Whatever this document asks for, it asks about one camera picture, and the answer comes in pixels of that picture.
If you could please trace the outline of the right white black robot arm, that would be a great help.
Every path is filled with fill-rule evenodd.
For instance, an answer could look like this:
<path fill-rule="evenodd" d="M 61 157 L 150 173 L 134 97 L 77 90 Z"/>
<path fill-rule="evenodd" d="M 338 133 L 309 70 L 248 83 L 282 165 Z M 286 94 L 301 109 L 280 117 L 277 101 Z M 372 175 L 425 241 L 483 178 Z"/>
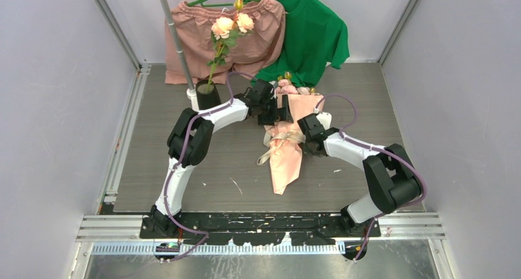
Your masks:
<path fill-rule="evenodd" d="M 320 114 L 310 114 L 297 121 L 304 134 L 301 148 L 318 157 L 343 160 L 364 172 L 368 193 L 341 209 L 341 228 L 354 237 L 365 222 L 390 214 L 402 206 L 419 201 L 424 182 L 399 144 L 378 146 L 346 135 L 338 128 L 326 128 Z"/>

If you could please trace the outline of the pink paper bouquet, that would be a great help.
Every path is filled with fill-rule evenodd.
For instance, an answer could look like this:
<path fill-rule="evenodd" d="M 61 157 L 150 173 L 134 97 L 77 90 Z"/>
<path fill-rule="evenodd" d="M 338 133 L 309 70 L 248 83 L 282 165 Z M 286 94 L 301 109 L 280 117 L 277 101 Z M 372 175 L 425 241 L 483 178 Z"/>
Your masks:
<path fill-rule="evenodd" d="M 281 107 L 281 96 L 284 94 L 288 95 L 294 123 L 279 121 L 274 126 L 265 125 L 265 132 L 271 135 L 289 131 L 301 132 L 297 121 L 313 113 L 315 109 L 319 111 L 323 109 L 323 104 L 319 102 L 323 96 L 315 92 L 313 88 L 295 86 L 290 81 L 289 73 L 277 78 L 275 90 L 279 108 Z M 298 145 L 295 149 L 283 147 L 268 159 L 274 194 L 283 194 L 286 187 L 299 177 L 302 155 L 303 152 Z"/>

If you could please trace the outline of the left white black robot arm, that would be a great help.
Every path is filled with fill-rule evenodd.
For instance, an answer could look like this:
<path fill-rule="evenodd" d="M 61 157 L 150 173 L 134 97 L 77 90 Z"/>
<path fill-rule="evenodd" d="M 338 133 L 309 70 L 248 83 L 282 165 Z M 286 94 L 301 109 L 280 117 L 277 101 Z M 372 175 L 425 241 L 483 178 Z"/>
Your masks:
<path fill-rule="evenodd" d="M 277 95 L 272 83 L 258 80 L 254 87 L 225 103 L 202 111 L 183 110 L 167 139 L 168 172 L 149 213 L 151 229 L 165 238 L 177 234 L 180 224 L 175 216 L 181 211 L 192 172 L 208 153 L 213 133 L 252 116 L 257 117 L 259 125 L 291 123 L 288 95 Z"/>

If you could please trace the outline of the silver clothes rack pole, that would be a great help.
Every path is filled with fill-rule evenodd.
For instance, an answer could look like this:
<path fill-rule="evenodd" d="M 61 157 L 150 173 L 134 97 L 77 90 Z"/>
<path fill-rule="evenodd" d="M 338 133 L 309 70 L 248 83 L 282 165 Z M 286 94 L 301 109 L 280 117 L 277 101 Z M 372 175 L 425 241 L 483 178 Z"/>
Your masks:
<path fill-rule="evenodd" d="M 184 50 L 182 48 L 182 43 L 179 38 L 178 31 L 176 29 L 176 25 L 175 25 L 175 22 L 174 22 L 172 13 L 171 13 L 170 6 L 168 4 L 168 0 L 159 0 L 159 1 L 160 1 L 162 10 L 163 10 L 164 16 L 165 16 L 166 27 L 169 30 L 168 34 L 170 35 L 170 42 L 167 42 L 167 44 L 170 44 L 171 47 L 167 47 L 167 48 L 171 49 L 171 52 L 173 52 L 172 45 L 175 46 L 175 52 L 178 55 L 178 59 L 177 59 L 178 69 L 180 69 L 182 71 L 182 75 L 185 78 L 185 84 L 187 87 L 186 97 L 190 101 L 192 109 L 194 109 L 195 111 L 199 111 L 200 108 L 198 105 L 195 83 L 194 83 L 194 80 L 192 79 L 192 75 L 189 70 L 189 66 L 188 66 L 188 63 L 186 60 Z M 169 71 L 169 69 L 172 66 L 172 62 L 171 62 L 172 58 L 173 58 L 172 55 L 167 55 L 166 60 L 165 60 L 167 70 L 168 70 L 166 72 L 165 83 L 171 84 L 171 85 L 174 85 L 174 84 L 181 85 L 180 78 L 182 75 L 181 74 L 172 75 L 171 71 Z"/>

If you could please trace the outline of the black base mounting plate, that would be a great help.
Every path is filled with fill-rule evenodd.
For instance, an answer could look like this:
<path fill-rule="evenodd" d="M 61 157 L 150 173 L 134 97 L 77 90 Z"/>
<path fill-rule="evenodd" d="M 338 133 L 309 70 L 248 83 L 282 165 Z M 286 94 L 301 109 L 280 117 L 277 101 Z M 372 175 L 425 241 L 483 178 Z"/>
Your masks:
<path fill-rule="evenodd" d="M 142 219 L 140 238 L 179 238 L 188 245 L 280 245 L 289 237 L 292 246 L 333 245 L 338 239 L 363 240 L 380 235 L 377 224 L 356 224 L 337 212 L 301 213 L 149 213 Z"/>

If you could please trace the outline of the cream printed ribbon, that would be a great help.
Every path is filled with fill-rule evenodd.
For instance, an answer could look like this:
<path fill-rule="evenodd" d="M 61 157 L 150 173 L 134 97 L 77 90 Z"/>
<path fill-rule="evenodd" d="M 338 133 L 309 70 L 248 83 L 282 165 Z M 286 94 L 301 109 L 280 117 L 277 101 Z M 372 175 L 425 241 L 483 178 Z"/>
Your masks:
<path fill-rule="evenodd" d="M 258 159 L 256 164 L 258 166 L 268 161 L 273 154 L 276 154 L 281 148 L 288 147 L 295 149 L 300 143 L 305 141 L 305 136 L 301 132 L 289 131 L 281 132 L 276 135 L 265 133 L 263 145 L 268 149 Z"/>

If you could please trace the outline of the green t-shirt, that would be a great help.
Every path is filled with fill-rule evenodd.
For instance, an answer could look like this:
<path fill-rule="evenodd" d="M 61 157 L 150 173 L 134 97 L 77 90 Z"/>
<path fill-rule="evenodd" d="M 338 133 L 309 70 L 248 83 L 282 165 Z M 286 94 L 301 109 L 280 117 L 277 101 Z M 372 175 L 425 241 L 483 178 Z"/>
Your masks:
<path fill-rule="evenodd" d="M 319 0 L 274 0 L 286 12 L 281 53 L 276 62 L 261 69 L 256 77 L 274 81 L 291 74 L 297 87 L 315 87 L 326 65 L 335 69 L 350 56 L 345 22 Z"/>

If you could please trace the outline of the pink shorts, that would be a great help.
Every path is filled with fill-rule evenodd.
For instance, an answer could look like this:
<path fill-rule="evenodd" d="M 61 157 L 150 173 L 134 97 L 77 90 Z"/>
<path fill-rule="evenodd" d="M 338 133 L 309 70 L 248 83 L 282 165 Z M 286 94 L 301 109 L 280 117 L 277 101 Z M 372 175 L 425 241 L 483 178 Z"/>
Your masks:
<path fill-rule="evenodd" d="M 254 76 L 277 61 L 283 47 L 286 12 L 276 0 L 259 0 L 245 4 L 241 10 L 253 20 L 252 33 L 239 37 L 225 64 L 210 73 L 208 62 L 214 58 L 211 27 L 219 17 L 233 18 L 235 12 L 236 9 L 189 7 L 186 2 L 171 10 L 193 82 L 211 77 L 214 83 L 223 84 L 231 69 Z"/>

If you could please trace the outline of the peach rose stem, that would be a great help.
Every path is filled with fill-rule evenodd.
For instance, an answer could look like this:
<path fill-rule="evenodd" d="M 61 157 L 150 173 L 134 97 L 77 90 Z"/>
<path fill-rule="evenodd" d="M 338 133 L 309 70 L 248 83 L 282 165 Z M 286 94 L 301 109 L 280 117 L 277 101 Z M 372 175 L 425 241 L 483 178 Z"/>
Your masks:
<path fill-rule="evenodd" d="M 211 26 L 211 37 L 214 44 L 214 58 L 208 62 L 210 74 L 205 92 L 211 90 L 213 76 L 218 66 L 225 64 L 230 49 L 235 47 L 237 39 L 251 33 L 254 29 L 252 17 L 243 12 L 244 0 L 236 0 L 233 4 L 236 9 L 233 17 L 219 17 Z"/>

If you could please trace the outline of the black conical vase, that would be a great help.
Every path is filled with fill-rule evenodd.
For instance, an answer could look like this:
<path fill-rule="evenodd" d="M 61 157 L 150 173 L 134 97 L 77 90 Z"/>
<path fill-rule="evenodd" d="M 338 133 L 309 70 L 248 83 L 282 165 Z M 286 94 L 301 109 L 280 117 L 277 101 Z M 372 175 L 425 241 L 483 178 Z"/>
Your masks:
<path fill-rule="evenodd" d="M 199 81 L 196 86 L 196 97 L 199 110 L 214 108 L 222 103 L 214 82 Z"/>

